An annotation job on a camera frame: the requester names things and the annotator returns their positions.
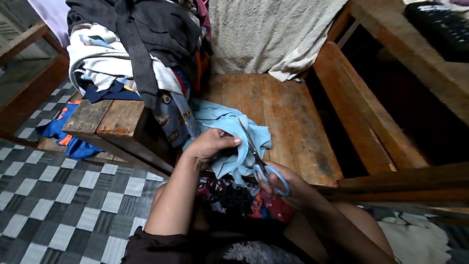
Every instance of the light blue fabric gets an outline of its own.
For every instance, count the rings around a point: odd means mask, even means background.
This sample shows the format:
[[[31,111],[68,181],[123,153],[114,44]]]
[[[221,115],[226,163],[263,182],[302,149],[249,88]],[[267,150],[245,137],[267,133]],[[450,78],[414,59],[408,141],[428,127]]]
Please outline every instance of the light blue fabric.
[[[217,179],[229,173],[237,184],[246,185],[241,175],[252,174],[251,168],[254,165],[254,157],[251,153],[248,154],[247,137],[238,118],[241,118],[243,124],[249,124],[248,131],[251,133],[252,140],[261,158],[264,156],[265,150],[272,146],[269,127],[259,126],[239,110],[216,103],[193,98],[189,105],[201,133],[210,127],[220,128],[235,137],[241,138],[242,142],[238,146],[238,153],[230,156],[217,156],[212,161],[212,168]],[[185,150],[193,140],[193,138],[189,139],[182,149]]]

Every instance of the dark clothing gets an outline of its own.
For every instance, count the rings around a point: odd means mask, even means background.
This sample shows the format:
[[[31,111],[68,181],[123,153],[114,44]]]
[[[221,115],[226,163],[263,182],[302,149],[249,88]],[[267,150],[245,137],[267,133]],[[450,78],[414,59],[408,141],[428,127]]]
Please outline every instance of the dark clothing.
[[[317,263],[282,235],[264,238],[268,243],[261,242],[259,237],[161,236],[145,233],[140,226],[129,239],[122,263]]]
[[[200,29],[181,7],[165,0],[67,0],[66,4],[71,8],[69,33],[75,25],[98,23],[119,36],[146,107],[155,108],[158,92],[149,53],[166,67],[178,66],[191,82],[197,77]]]

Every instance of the pink cloth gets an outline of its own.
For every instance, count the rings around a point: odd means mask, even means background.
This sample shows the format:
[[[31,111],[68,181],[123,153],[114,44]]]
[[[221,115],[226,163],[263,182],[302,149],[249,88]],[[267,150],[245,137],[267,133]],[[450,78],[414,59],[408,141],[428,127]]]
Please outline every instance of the pink cloth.
[[[212,39],[212,24],[210,24],[210,18],[208,17],[208,0],[196,0],[196,3],[200,26],[207,29],[205,33],[207,39]]]
[[[62,47],[70,44],[68,36],[67,14],[70,8],[65,0],[28,0],[42,20],[57,36]]]

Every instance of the leg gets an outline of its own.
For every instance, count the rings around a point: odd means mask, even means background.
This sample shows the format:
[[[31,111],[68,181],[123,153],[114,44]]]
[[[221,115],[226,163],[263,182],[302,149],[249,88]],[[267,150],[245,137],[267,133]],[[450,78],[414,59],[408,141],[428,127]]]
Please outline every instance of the leg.
[[[345,217],[347,217],[360,231],[362,231],[371,241],[378,245],[382,250],[393,256],[391,246],[384,236],[377,221],[365,210],[346,202],[332,202]],[[306,217],[298,212],[293,217],[290,225],[285,229],[286,238],[292,241],[297,247],[301,248],[310,257],[319,263],[328,263],[329,256],[321,241],[314,233]]]

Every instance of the person's right hand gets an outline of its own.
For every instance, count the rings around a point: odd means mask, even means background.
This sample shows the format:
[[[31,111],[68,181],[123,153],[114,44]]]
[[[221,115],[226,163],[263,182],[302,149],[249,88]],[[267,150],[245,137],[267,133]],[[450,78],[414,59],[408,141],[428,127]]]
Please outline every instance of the person's right hand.
[[[307,209],[311,207],[311,202],[314,199],[312,196],[320,195],[315,188],[309,185],[291,169],[270,160],[264,160],[264,162],[278,170],[285,180],[287,180],[288,186],[290,187],[290,195],[282,197],[284,201],[297,209]],[[280,190],[285,190],[282,181],[275,173],[269,174],[268,178],[270,185],[263,182],[262,177],[258,177],[259,185],[268,194],[279,196],[279,193],[274,189],[274,187]]]

